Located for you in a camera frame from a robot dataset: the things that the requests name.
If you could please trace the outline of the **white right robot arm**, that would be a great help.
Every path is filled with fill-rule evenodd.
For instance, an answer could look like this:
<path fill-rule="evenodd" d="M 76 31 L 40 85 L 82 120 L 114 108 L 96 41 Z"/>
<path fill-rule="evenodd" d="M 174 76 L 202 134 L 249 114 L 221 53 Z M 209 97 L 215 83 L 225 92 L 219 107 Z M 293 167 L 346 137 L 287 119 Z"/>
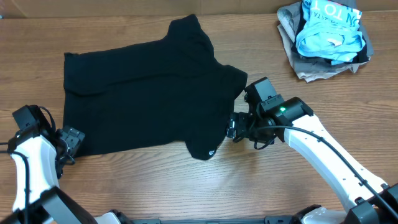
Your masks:
<path fill-rule="evenodd" d="M 362 166 L 322 125 L 298 97 L 284 100 L 268 78 L 245 89 L 247 113 L 231 113 L 228 138 L 244 138 L 261 150 L 276 139 L 295 149 L 321 175 L 343 210 L 311 205 L 295 215 L 266 217 L 265 223 L 397 223 L 397 186 Z"/>

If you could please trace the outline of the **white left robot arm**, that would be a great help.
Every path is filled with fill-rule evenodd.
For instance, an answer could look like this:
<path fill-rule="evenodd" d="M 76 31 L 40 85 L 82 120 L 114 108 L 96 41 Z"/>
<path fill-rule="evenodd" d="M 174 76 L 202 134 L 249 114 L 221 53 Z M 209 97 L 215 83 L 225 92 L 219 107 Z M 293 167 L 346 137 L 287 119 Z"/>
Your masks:
<path fill-rule="evenodd" d="M 60 189 L 63 168 L 75 163 L 74 155 L 85 134 L 69 126 L 55 127 L 43 106 L 25 105 L 12 114 L 19 130 L 6 143 L 17 170 L 13 213 L 4 223 L 122 224 L 115 211 L 94 217 Z"/>

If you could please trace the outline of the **black t-shirt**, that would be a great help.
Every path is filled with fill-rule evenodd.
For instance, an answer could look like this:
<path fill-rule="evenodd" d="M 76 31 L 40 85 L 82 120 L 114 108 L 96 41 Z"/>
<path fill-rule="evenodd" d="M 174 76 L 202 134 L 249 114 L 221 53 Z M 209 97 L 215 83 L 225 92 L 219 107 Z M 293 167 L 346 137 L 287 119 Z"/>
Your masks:
<path fill-rule="evenodd" d="M 160 40 L 65 54 L 63 122 L 85 134 L 78 156 L 182 141 L 205 161 L 223 142 L 247 78 L 215 59 L 189 15 L 172 21 Z"/>

